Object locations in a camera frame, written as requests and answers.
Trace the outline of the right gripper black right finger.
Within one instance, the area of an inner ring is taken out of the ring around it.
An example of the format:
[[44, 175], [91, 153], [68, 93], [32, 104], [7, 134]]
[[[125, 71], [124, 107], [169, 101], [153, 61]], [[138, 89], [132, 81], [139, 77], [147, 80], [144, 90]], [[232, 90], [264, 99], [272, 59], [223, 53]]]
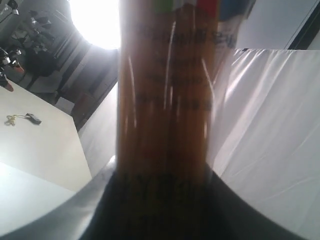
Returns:
[[206, 240], [301, 240], [302, 237], [278, 225], [255, 210], [205, 168]]

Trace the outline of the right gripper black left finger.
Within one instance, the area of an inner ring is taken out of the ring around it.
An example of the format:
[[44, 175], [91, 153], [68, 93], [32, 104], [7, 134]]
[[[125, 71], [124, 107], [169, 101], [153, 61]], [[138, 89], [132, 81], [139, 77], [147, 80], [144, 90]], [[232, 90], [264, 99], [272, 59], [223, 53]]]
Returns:
[[112, 157], [74, 193], [29, 173], [0, 165], [2, 240], [78, 240], [89, 226], [116, 168]]

